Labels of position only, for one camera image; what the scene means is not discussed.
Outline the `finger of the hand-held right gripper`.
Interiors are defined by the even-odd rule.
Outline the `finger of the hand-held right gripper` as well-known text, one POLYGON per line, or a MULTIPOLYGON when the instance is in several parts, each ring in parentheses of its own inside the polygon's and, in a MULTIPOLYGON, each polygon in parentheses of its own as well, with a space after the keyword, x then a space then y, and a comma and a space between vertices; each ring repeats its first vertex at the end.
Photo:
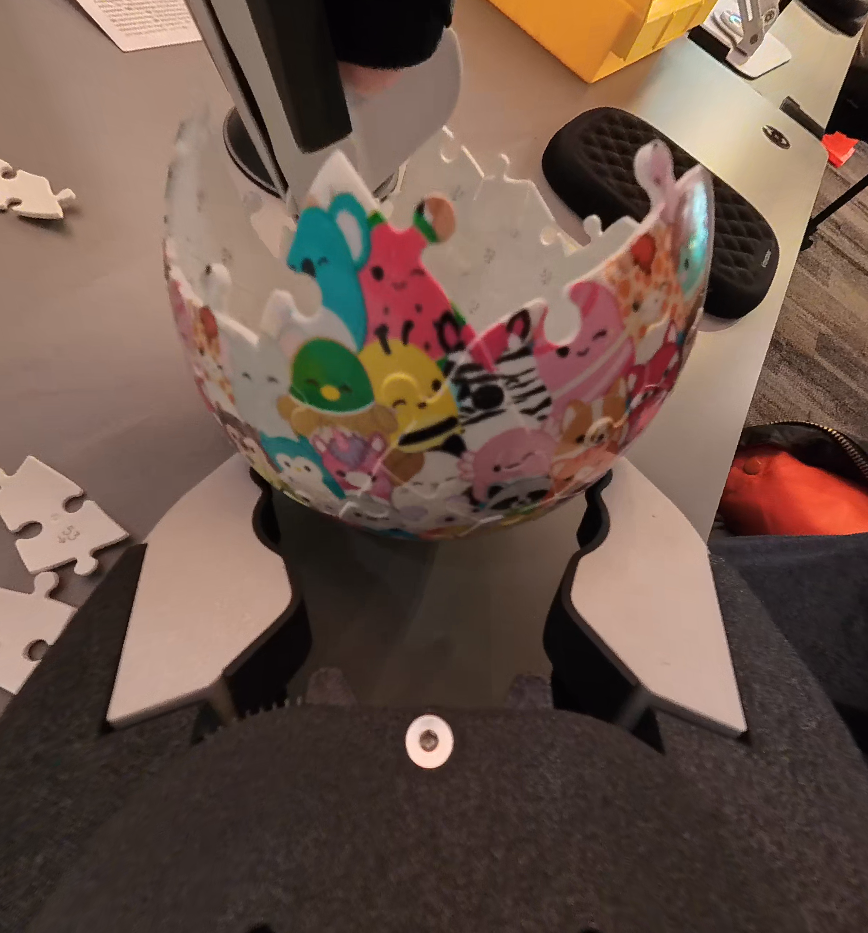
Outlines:
POLYGON ((288 183, 275 159, 252 87, 219 22, 214 3, 187 1, 187 6, 232 101, 222 127, 227 152, 250 181, 283 200, 288 193, 288 183))
POLYGON ((323 2, 218 4, 233 97, 289 212, 300 214, 332 142, 332 42, 323 2))

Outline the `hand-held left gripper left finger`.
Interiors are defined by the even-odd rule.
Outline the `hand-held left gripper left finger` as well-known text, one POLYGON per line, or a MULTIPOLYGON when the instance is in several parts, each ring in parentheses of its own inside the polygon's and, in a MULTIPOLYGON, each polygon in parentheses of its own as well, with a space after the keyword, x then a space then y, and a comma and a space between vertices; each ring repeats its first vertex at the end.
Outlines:
POLYGON ((110 727, 194 705, 226 724, 285 700, 311 630, 272 505, 272 487, 230 458, 149 533, 110 727))

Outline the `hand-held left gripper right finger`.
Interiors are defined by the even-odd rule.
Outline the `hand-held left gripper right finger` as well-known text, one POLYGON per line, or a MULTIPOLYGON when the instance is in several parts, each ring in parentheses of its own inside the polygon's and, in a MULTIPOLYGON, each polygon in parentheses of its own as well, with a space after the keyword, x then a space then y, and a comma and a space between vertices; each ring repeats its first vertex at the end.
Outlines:
POLYGON ((546 618, 555 698, 628 731, 661 712, 746 734, 705 541, 632 465, 585 497, 579 550, 546 618))

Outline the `black puzzle ball stand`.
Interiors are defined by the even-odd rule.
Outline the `black puzzle ball stand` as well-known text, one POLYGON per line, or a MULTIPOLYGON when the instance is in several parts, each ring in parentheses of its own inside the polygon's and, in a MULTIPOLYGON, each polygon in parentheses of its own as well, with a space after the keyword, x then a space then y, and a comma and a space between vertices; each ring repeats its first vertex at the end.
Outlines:
POLYGON ((429 137, 416 134, 408 117, 402 107, 370 100, 354 108, 343 100, 333 111, 307 108, 296 117, 278 111, 255 117, 233 107, 223 138, 239 169, 300 213, 345 190, 365 203, 388 197, 429 137))

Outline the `half-built puzzle ball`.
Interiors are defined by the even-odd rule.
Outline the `half-built puzzle ball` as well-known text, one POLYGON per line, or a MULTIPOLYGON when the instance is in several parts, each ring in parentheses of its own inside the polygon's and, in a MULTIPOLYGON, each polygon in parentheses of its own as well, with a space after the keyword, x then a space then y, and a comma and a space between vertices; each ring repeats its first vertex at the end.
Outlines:
POLYGON ((673 215, 712 175, 677 179, 659 140, 635 157, 647 215, 588 216, 584 244, 447 127, 385 199, 298 216, 218 143, 206 116, 175 138, 171 312, 207 411, 300 505, 407 540, 510 527, 597 483, 673 392, 705 303, 673 215))

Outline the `white puzzle piece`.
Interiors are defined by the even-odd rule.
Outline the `white puzzle piece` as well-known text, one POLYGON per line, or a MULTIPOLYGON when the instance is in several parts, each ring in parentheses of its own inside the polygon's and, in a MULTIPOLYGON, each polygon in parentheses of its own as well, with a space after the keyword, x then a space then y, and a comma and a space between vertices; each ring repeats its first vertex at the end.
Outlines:
POLYGON ((68 504, 80 496, 83 490, 77 484, 33 456, 26 456, 11 474, 0 467, 0 518, 8 531, 18 534, 39 526, 36 535, 16 540, 29 573, 73 565, 78 576, 90 576, 99 567, 96 554, 129 537, 89 499, 70 511, 68 504))
POLYGON ((53 571, 34 577, 32 590, 0 587, 0 689, 16 695, 41 660, 39 645, 48 650, 61 636, 75 609, 52 598, 59 584, 53 571))

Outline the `joined white puzzle pieces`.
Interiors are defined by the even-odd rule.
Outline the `joined white puzzle pieces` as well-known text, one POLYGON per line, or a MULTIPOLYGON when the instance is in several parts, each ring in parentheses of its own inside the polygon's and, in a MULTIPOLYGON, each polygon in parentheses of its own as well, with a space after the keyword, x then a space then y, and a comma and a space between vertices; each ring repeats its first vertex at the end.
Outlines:
POLYGON ((51 183, 37 174, 14 170, 0 158, 0 211, 31 219, 59 220, 77 199, 70 189, 54 192, 51 183))

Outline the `person's right hand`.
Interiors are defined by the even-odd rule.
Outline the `person's right hand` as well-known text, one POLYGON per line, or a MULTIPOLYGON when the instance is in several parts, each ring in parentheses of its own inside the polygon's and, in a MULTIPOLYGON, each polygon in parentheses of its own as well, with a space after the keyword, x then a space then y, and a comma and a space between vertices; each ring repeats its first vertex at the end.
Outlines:
POLYGON ((344 90, 352 96, 370 97, 386 90, 398 78, 398 72, 339 61, 338 69, 344 90))

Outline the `folded instruction sheet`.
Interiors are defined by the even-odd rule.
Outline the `folded instruction sheet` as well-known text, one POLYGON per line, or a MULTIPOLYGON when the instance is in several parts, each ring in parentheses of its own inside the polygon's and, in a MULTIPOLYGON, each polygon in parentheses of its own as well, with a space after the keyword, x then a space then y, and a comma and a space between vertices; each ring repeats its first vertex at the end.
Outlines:
POLYGON ((169 48, 203 40, 185 1, 76 1, 122 52, 169 48))

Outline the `person's dark blue clothing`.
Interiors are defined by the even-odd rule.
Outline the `person's dark blue clothing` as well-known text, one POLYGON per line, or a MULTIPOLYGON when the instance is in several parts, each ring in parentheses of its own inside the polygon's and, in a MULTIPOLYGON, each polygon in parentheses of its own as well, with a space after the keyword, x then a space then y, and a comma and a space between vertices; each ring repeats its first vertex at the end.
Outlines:
POLYGON ((743 578, 868 757, 868 533, 711 545, 743 578))

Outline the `yellow plastic bin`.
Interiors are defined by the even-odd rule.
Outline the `yellow plastic bin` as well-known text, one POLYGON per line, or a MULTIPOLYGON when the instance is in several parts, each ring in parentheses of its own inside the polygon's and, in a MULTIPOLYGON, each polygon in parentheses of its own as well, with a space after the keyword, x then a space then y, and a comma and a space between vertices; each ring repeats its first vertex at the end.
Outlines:
POLYGON ((493 1, 586 83, 660 51, 703 25, 715 1, 493 1))

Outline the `white device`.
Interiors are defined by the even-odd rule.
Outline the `white device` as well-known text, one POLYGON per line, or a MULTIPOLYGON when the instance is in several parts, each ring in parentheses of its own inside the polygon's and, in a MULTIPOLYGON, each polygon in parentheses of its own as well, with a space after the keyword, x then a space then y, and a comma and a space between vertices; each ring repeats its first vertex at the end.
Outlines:
POLYGON ((779 1, 718 1, 690 38, 740 76, 755 80, 791 61, 790 49, 773 34, 779 1))

